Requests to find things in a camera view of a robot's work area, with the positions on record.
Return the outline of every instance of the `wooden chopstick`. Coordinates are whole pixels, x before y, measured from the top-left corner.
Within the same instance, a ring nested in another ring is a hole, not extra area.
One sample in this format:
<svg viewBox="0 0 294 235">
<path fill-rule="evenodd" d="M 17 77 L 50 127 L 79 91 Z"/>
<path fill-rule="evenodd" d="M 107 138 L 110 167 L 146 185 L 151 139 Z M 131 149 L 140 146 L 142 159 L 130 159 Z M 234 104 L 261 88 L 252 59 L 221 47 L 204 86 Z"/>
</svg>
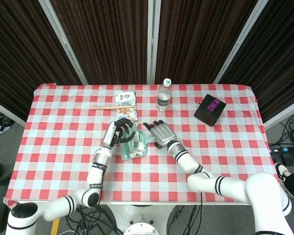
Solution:
<svg viewBox="0 0 294 235">
<path fill-rule="evenodd" d="M 125 106 L 93 106 L 89 109 L 91 110 L 102 110 L 102 109 L 129 109 L 135 108 L 135 105 L 125 105 Z"/>
</svg>

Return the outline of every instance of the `table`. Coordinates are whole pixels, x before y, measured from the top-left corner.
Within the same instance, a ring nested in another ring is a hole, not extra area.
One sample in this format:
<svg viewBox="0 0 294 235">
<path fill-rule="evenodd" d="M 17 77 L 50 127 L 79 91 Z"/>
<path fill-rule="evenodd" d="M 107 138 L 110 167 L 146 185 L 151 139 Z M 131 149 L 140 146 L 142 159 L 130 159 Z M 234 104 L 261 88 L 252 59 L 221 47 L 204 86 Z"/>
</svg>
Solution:
<svg viewBox="0 0 294 235">
<path fill-rule="evenodd" d="M 115 110 L 89 110 L 114 104 L 115 90 L 135 90 L 138 128 L 162 119 L 195 160 L 215 176 L 245 180 L 255 172 L 275 174 L 257 100 L 244 85 L 172 85 L 171 106 L 156 110 L 158 85 L 56 86 L 43 84 L 34 92 L 12 178 L 4 202 L 52 200 L 86 187 L 92 156 L 113 120 Z M 210 127 L 193 115 L 210 94 L 227 105 Z M 191 204 L 200 194 L 187 187 L 187 175 L 166 149 L 150 145 L 141 158 L 122 161 L 114 148 L 104 178 L 102 203 Z M 203 193 L 206 203 L 233 203 Z"/>
</svg>

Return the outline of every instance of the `clear plastic bag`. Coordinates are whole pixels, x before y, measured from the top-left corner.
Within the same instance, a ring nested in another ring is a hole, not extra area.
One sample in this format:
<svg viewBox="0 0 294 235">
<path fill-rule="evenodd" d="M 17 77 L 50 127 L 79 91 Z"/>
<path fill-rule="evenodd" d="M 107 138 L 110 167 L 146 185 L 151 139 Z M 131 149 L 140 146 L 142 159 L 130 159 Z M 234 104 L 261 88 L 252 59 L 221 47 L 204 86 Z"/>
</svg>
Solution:
<svg viewBox="0 0 294 235">
<path fill-rule="evenodd" d="M 131 121 L 138 121 L 136 111 L 136 97 L 134 91 L 114 91 L 116 105 L 134 105 L 134 108 L 117 109 L 117 118 L 127 118 Z"/>
</svg>

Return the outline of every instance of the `purple object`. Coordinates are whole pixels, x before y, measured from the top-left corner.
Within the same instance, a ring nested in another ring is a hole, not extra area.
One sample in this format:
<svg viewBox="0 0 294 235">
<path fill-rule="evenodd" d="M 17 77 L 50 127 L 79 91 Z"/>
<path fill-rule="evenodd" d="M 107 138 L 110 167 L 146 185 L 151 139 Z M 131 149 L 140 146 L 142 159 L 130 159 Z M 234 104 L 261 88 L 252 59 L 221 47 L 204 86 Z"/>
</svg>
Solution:
<svg viewBox="0 0 294 235">
<path fill-rule="evenodd" d="M 220 100 L 215 98 L 207 107 L 207 110 L 213 112 L 220 104 Z"/>
</svg>

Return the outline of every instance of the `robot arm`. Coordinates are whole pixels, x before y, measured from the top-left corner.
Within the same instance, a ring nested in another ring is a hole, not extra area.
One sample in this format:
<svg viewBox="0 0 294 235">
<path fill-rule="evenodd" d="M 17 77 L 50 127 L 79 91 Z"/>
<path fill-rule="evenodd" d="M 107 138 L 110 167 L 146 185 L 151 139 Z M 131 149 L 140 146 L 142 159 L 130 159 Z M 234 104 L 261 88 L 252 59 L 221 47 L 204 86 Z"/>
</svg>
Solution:
<svg viewBox="0 0 294 235">
<path fill-rule="evenodd" d="M 188 177 L 188 186 L 194 192 L 210 192 L 252 205 L 257 235 L 292 235 L 285 217 L 292 208 L 291 202 L 276 179 L 267 173 L 256 173 L 247 181 L 229 177 L 214 177 L 196 162 L 175 133 L 163 121 L 144 126 L 157 140 L 158 148 L 167 147 L 169 153 Z"/>
<path fill-rule="evenodd" d="M 94 207 L 100 198 L 103 177 L 111 159 L 111 149 L 116 143 L 130 141 L 135 135 L 133 133 L 126 139 L 121 138 L 122 128 L 128 133 L 126 125 L 132 127 L 133 123 L 125 118 L 110 123 L 102 141 L 102 148 L 94 154 L 93 164 L 87 177 L 88 188 L 80 188 L 73 194 L 53 201 L 18 204 L 9 214 L 6 234 L 33 235 L 40 216 L 46 221 L 53 221 L 74 212 L 77 205 Z"/>
</svg>

